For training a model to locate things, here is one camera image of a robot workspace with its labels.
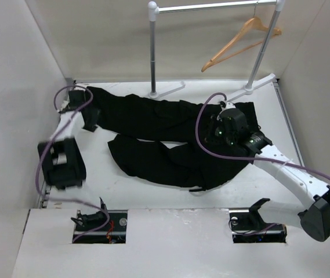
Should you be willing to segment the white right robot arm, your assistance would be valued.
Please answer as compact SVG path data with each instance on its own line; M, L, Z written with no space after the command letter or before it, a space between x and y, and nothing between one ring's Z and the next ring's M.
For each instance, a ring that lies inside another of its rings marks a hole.
M211 116L206 142L215 140L241 156L222 157L226 160L245 161L265 171L286 187L300 201L300 206L275 204L268 206L262 199L248 214L248 222L255 229L262 229L269 222L302 228L312 239L324 242L330 237L330 180L328 177L292 163L260 131L248 124L246 115L238 108L226 108Z

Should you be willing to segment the black trousers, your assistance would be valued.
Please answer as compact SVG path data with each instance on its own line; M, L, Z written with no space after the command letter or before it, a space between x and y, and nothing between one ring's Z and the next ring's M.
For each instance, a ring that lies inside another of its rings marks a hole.
M97 124L116 133L108 142L111 156L131 177L198 192L229 182L248 164L216 158L197 144L196 130L202 145L211 152L247 156L241 147L205 141L211 117L220 112L219 105L207 105L197 125L200 104L158 101L134 94L115 96L98 87L90 87L90 91L92 107L100 110Z

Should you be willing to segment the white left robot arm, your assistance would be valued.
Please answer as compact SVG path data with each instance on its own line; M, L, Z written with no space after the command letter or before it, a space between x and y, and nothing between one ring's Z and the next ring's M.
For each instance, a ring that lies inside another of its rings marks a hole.
M76 140L77 134L96 124L97 109L91 108L93 93L80 85L62 87L54 96L54 108L60 115L56 130L46 141L38 143L39 162L35 172L35 189L41 198L43 176L47 186L65 191L82 188L87 172Z

